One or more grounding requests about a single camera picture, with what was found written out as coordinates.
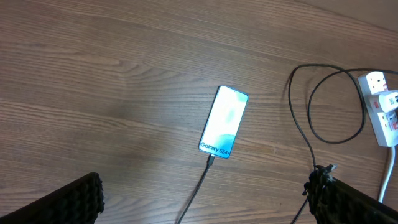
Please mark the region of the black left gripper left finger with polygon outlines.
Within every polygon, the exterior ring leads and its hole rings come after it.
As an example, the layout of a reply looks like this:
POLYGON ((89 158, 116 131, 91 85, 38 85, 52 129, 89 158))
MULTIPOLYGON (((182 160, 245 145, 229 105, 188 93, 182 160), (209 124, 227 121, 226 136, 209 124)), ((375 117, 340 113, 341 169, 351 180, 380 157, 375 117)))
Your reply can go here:
POLYGON ((2 224, 92 224, 104 211, 99 174, 91 172, 1 217, 2 224))

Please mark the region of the black smartphone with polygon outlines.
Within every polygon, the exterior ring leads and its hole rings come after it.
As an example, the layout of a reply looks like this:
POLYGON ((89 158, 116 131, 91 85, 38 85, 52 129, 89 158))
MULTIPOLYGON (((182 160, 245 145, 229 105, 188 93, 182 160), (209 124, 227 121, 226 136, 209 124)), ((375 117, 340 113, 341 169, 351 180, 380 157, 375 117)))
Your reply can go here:
POLYGON ((229 86, 219 86, 199 143, 199 150, 229 159, 247 103, 247 94, 229 86))

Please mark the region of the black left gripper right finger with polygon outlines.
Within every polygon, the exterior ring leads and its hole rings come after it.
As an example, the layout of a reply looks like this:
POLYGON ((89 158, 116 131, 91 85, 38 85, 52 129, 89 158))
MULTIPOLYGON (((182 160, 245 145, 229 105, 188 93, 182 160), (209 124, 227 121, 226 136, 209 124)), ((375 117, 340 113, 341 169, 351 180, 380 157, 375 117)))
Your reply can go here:
POLYGON ((317 165, 304 184, 318 224, 397 224, 397 211, 333 177, 335 165, 317 165))

